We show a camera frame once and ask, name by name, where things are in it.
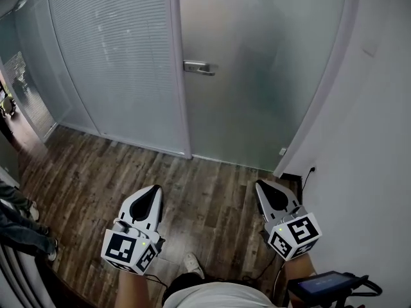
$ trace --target door frame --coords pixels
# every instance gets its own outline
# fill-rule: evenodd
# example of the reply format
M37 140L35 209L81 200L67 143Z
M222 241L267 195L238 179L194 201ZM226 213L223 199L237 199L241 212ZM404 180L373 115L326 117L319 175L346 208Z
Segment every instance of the door frame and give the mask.
M192 158L186 88L184 84L184 70L182 57L182 35L180 20L180 0L166 0L167 28L169 29L169 46L171 66L175 68L173 76L173 85L175 87L175 101L180 107L181 137L183 141L184 157Z
M308 132L311 130L317 116L320 114L328 94L334 85L342 61L345 57L351 34L353 33L359 2L360 0L344 0L340 25L338 26L334 46L331 50L326 69L300 127L295 133L290 145L287 147L284 157L280 160L273 172L276 177L280 177L284 173L293 156L297 153Z

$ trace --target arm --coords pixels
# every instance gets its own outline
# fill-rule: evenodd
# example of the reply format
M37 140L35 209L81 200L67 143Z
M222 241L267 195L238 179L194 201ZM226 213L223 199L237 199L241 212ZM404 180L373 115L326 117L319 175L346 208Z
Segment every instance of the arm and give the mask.
M150 308L146 278L121 270L115 308Z
M284 268L287 281L296 278L309 277L310 275L315 273L315 269L313 267L313 264L311 263L311 259L308 253L303 254L300 257L295 258L293 260L287 261L284 264ZM290 295L290 301L293 308L307 307L306 304L302 302L300 298L295 296L293 293L288 292L288 294Z

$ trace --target display screen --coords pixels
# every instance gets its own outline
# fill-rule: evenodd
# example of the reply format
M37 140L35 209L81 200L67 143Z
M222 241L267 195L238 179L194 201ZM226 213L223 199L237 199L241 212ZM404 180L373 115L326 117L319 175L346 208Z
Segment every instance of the display screen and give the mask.
M335 273L315 278L313 280L306 280L304 282L300 282L299 285L310 293L316 293L330 289L331 287L339 286L340 284L343 284L351 279L351 277Z

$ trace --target white sneaker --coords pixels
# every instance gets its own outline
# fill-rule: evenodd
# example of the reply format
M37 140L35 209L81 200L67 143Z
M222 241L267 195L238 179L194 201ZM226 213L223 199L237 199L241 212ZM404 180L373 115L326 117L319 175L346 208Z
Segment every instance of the white sneaker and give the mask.
M197 258L195 257L193 252L187 253L186 256L184 257L183 262L184 262L184 265L188 273L196 273L198 276L204 279L204 272L201 269L197 261Z
M39 220L40 215L39 215L39 210L37 210L36 202L33 202L31 204L29 212L30 212L30 215L31 215L31 217L33 218L34 221Z
M51 252L47 255L48 261L54 261L57 258L58 242L57 242L57 239L54 239L54 241L55 241L55 249L54 249L54 252Z

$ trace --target jeans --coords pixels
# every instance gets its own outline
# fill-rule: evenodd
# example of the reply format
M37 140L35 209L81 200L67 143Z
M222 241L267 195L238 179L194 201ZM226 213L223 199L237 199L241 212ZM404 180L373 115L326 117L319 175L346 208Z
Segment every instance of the jeans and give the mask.
M0 203L0 235L20 243L36 246L49 254L55 251L54 240L44 235L47 228L22 217L17 211Z
M17 210L23 210L27 216L30 215L29 210L33 202L28 200L18 189L7 185L2 180L0 180L0 199L11 203Z

